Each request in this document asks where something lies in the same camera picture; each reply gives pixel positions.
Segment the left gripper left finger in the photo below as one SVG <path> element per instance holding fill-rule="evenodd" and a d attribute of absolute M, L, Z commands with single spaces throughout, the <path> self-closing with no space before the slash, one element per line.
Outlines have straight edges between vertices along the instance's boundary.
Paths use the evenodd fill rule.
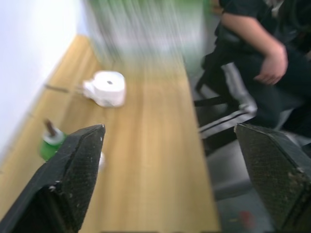
<path fill-rule="evenodd" d="M 67 136 L 32 176 L 0 222 L 2 233 L 77 233 L 96 184 L 103 124 Z"/>

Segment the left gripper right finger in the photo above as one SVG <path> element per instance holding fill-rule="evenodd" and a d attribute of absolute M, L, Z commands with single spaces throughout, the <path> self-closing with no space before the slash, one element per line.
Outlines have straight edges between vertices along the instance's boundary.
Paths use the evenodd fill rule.
<path fill-rule="evenodd" d="M 311 229 L 311 159 L 284 133 L 237 124 L 237 136 L 254 189 L 278 231 Z"/>

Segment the person's bare hand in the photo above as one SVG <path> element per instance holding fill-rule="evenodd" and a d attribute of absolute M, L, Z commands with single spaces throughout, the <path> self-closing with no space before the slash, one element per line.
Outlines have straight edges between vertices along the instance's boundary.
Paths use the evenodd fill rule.
<path fill-rule="evenodd" d="M 274 85 L 282 79 L 287 68 L 287 51 L 286 48 L 281 45 L 266 55 L 260 73 L 255 77 L 255 80 L 266 85 Z"/>

